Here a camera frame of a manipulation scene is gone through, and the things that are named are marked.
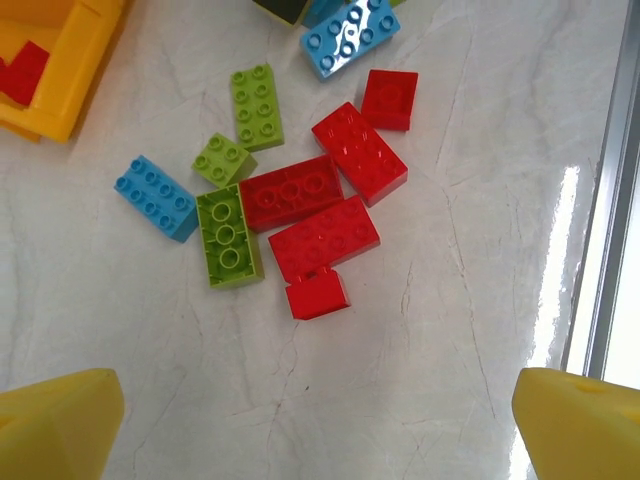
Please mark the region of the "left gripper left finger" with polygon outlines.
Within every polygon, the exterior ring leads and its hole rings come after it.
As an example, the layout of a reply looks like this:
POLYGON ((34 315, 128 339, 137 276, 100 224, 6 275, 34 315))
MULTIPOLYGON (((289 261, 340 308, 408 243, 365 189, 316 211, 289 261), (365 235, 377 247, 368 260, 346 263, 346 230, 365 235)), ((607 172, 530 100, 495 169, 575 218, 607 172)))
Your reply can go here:
POLYGON ((96 368, 1 394, 3 479, 99 479, 124 417, 112 369, 96 368))

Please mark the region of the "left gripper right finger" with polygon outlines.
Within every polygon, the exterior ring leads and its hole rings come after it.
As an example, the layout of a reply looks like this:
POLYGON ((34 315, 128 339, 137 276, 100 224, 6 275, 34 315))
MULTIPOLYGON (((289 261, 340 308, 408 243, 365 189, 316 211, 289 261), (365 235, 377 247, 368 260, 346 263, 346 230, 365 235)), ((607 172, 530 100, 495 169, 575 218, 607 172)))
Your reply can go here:
POLYGON ((547 368, 525 368, 512 411, 539 479, 637 479, 639 392, 547 368))

